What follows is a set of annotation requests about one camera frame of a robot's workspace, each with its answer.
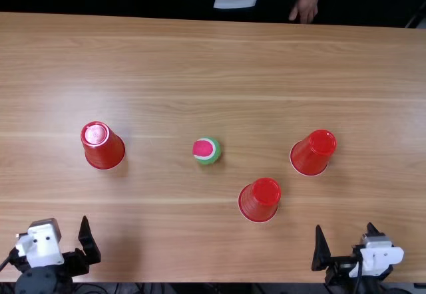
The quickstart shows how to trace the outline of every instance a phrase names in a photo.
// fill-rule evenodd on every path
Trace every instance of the red cup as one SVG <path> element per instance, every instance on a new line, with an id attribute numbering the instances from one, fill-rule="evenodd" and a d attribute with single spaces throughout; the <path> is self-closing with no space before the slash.
<path id="1" fill-rule="evenodd" d="M 280 185 L 274 179 L 262 178 L 242 189 L 238 197 L 240 211 L 253 222 L 266 222 L 273 218 L 281 198 Z"/>
<path id="2" fill-rule="evenodd" d="M 290 152 L 292 166 L 305 176 L 317 176 L 327 168 L 337 141 L 327 130 L 316 130 L 296 143 Z"/>
<path id="3" fill-rule="evenodd" d="M 105 123 L 93 121 L 81 130 L 87 162 L 99 170 L 117 166 L 124 158 L 123 141 Z"/>

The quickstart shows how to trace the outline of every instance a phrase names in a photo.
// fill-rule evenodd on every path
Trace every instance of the table surface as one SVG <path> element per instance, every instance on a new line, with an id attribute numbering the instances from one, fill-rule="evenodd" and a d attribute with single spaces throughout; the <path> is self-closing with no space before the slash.
<path id="1" fill-rule="evenodd" d="M 321 282 L 315 226 L 348 255 L 371 221 L 405 250 L 389 280 L 426 281 L 426 31 L 2 13 L 0 49 L 0 257 L 51 217 L 71 251 L 87 215 L 102 263 L 79 281 Z M 114 170 L 85 160 L 92 120 L 126 144 Z M 338 147 L 309 178 L 288 156 L 318 128 Z M 252 223 L 261 177 L 282 200 Z"/>

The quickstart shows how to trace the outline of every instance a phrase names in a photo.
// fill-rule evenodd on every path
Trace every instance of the pink and green ball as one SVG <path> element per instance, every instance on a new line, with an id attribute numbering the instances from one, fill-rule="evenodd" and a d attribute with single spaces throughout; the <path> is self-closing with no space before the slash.
<path id="1" fill-rule="evenodd" d="M 201 164 L 212 164 L 220 157 L 220 145 L 216 139 L 205 137 L 194 142 L 192 155 Z"/>

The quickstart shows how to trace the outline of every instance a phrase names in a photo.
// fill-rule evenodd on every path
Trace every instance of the black cable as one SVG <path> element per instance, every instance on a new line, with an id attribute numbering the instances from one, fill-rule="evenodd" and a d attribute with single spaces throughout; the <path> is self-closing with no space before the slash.
<path id="1" fill-rule="evenodd" d="M 8 264 L 8 262 L 10 261 L 10 259 L 11 259 L 11 254 L 9 254 L 6 257 L 6 259 L 2 262 L 2 264 L 0 264 L 0 272 L 1 272 L 2 269 L 5 268 L 5 266 Z"/>
<path id="2" fill-rule="evenodd" d="M 328 286 L 325 283 L 322 283 L 322 285 L 324 285 L 324 288 L 327 290 L 327 292 L 329 294 L 333 294 L 333 292 L 331 291 L 331 289 L 329 289 Z"/>
<path id="3" fill-rule="evenodd" d="M 102 286 L 99 286 L 99 285 L 96 285 L 96 284 L 90 284 L 90 283 L 80 283 L 79 285 L 77 285 L 75 287 L 74 291 L 77 291 L 77 289 L 80 289 L 83 286 L 93 286 L 93 287 L 96 287 L 98 289 L 102 289 L 105 294 L 108 294 L 108 291 L 106 289 L 104 289 Z"/>
<path id="4" fill-rule="evenodd" d="M 117 290 L 118 290 L 118 286 L 120 285 L 120 283 L 117 283 L 117 286 L 115 287 L 115 291 L 114 294 L 117 294 Z"/>
<path id="5" fill-rule="evenodd" d="M 135 283 L 136 287 L 138 288 L 139 292 L 136 293 L 140 293 L 140 294 L 144 294 L 145 293 L 145 283 Z"/>
<path id="6" fill-rule="evenodd" d="M 353 294 L 357 294 L 359 282 L 361 281 L 361 275 L 362 275 L 362 259 L 358 262 L 358 276 L 357 276 L 357 282 L 355 283 L 355 287 L 353 288 Z"/>
<path id="7" fill-rule="evenodd" d="M 266 294 L 266 292 L 264 291 L 264 289 L 262 289 L 262 287 L 260 286 L 259 283 L 255 283 L 254 286 L 256 286 L 258 288 L 258 290 L 261 294 Z"/>

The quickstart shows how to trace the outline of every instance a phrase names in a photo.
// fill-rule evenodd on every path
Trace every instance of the cup bottom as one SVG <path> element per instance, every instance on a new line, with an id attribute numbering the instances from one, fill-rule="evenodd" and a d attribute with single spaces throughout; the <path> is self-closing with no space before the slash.
<path id="1" fill-rule="evenodd" d="M 251 186 L 251 184 L 248 184 L 244 189 L 242 189 L 242 191 L 240 192 L 240 195 L 238 196 L 238 207 L 240 208 L 240 212 L 241 212 L 241 214 L 247 219 L 247 220 L 249 220 L 249 221 L 251 221 L 251 222 L 255 222 L 255 223 L 265 223 L 265 222 L 267 222 L 267 221 L 269 221 L 270 219 L 272 219 L 274 216 L 275 216 L 275 214 L 277 213 L 277 211 L 278 211 L 278 207 L 277 207 L 277 209 L 275 210 L 275 212 L 269 217 L 269 218 L 267 218 L 266 220 L 253 220 L 253 219 L 250 219 L 248 216 L 247 216 L 247 214 L 245 214 L 244 213 L 244 211 L 243 211 L 243 209 L 242 209 L 242 207 L 241 207 L 241 197 L 242 197 L 242 194 L 244 193 L 244 191 L 246 191 L 246 188 L 248 188 L 249 186 Z"/>
<path id="2" fill-rule="evenodd" d="M 293 148 L 290 150 L 290 163 L 292 164 L 292 167 L 293 167 L 293 169 L 295 169 L 297 172 L 299 172 L 301 175 L 303 175 L 303 176 L 319 176 L 322 172 L 324 172 L 325 171 L 325 169 L 327 168 L 327 166 L 328 166 L 328 163 L 327 163 L 327 165 L 325 166 L 325 168 L 324 169 L 322 169 L 320 172 L 318 172 L 318 173 L 316 173 L 316 174 L 305 174 L 305 173 L 303 173 L 303 172 L 300 172 L 295 166 L 294 166 L 294 164 L 293 164 L 293 161 L 292 161 L 292 153 L 293 153 L 293 150 L 294 150 L 294 148 L 300 143 L 301 141 L 299 141 L 299 142 L 297 142 L 296 144 L 294 144 L 293 145 Z"/>
<path id="3" fill-rule="evenodd" d="M 121 140 L 121 138 L 119 136 L 117 136 L 117 137 L 118 137 L 118 139 L 120 139 L 120 142 L 122 144 L 122 149 L 124 151 L 124 153 L 122 154 L 120 162 L 118 162 L 115 166 L 112 166 L 110 168 L 99 168 L 98 166 L 95 166 L 92 162 L 90 162 L 89 159 L 87 158 L 86 154 L 85 154 L 85 158 L 86 158 L 87 163 L 89 163 L 93 168 L 95 168 L 97 170 L 111 170 L 111 169 L 115 168 L 116 166 L 118 166 L 122 162 L 122 160 L 124 159 L 124 156 L 126 155 L 126 146 L 124 145 L 124 142 Z"/>

